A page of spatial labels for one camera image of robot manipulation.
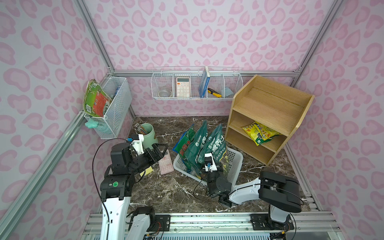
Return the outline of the dark green soil bag front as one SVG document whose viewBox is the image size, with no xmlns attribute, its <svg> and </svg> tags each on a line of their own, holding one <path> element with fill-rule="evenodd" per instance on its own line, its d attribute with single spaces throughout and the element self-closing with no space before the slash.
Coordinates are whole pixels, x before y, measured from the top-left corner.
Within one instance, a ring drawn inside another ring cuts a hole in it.
<svg viewBox="0 0 384 240">
<path fill-rule="evenodd" d="M 223 134 L 223 125 L 219 124 L 207 138 L 204 147 L 202 148 L 198 162 L 204 163 L 206 153 L 212 153 L 216 165 L 219 165 L 227 176 L 229 173 L 229 159 L 227 156 L 227 144 Z"/>
</svg>

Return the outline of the dark green soil bag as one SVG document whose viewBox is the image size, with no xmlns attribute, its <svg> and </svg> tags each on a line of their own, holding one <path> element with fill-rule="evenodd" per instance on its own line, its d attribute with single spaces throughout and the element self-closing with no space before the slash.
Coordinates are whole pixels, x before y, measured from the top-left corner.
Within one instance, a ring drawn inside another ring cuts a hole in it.
<svg viewBox="0 0 384 240">
<path fill-rule="evenodd" d="M 208 126 L 207 121 L 204 120 L 202 126 L 196 132 L 193 141 L 188 146 L 187 151 L 185 153 L 186 160 L 189 163 L 189 169 L 194 171 L 198 178 L 201 178 L 201 168 L 202 164 L 198 162 L 199 154 L 202 148 L 205 145 L 205 142 L 208 137 Z"/>
<path fill-rule="evenodd" d="M 202 148 L 198 162 L 204 163 L 206 153 L 212 153 L 216 165 L 219 165 L 227 176 L 229 173 L 229 159 L 227 156 L 227 144 L 223 134 L 223 125 L 219 124 L 207 138 L 204 147 Z"/>
</svg>

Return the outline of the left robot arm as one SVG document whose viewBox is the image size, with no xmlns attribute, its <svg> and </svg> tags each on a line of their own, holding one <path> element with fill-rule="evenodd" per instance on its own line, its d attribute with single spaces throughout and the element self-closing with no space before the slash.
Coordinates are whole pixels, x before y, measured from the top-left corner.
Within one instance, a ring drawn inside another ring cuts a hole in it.
<svg viewBox="0 0 384 240">
<path fill-rule="evenodd" d="M 128 213 L 135 176 L 160 161 L 168 151 L 166 144 L 152 144 L 142 154 L 132 156 L 131 143 L 120 143 L 112 147 L 112 164 L 105 172 L 100 185 L 103 205 L 102 240 L 123 240 L 129 225 L 128 240 L 142 240 L 147 230 L 155 226 L 155 211 L 152 207 L 136 209 Z"/>
</svg>

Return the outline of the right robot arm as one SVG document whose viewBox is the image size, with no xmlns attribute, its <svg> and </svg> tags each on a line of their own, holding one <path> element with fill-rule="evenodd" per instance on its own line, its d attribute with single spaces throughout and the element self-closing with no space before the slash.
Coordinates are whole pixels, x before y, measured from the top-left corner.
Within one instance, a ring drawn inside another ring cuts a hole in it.
<svg viewBox="0 0 384 240">
<path fill-rule="evenodd" d="M 207 174 L 207 195 L 219 198 L 219 203 L 231 208 L 244 202 L 263 200 L 269 206 L 269 220 L 284 223 L 291 213 L 302 211 L 299 181 L 280 174 L 262 171 L 255 180 L 233 186 L 222 172 Z"/>
</svg>

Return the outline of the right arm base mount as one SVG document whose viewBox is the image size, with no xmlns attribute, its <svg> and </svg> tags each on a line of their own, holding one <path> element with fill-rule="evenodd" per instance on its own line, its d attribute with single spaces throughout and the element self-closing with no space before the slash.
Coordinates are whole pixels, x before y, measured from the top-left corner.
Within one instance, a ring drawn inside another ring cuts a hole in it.
<svg viewBox="0 0 384 240">
<path fill-rule="evenodd" d="M 277 216 L 278 220 L 283 222 L 273 220 L 270 214 L 251 214 L 250 217 L 254 231 L 289 231 L 296 229 L 289 213 Z"/>
</svg>

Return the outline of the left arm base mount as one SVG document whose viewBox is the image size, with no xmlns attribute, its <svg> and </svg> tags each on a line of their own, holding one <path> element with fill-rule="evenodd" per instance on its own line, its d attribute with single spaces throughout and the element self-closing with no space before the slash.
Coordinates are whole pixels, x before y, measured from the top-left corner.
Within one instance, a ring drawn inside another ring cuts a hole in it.
<svg viewBox="0 0 384 240">
<path fill-rule="evenodd" d="M 146 232 L 169 232 L 171 224 L 171 215 L 166 214 L 139 214 L 132 215 L 128 225 L 128 231 L 138 230 L 148 227 Z"/>
</svg>

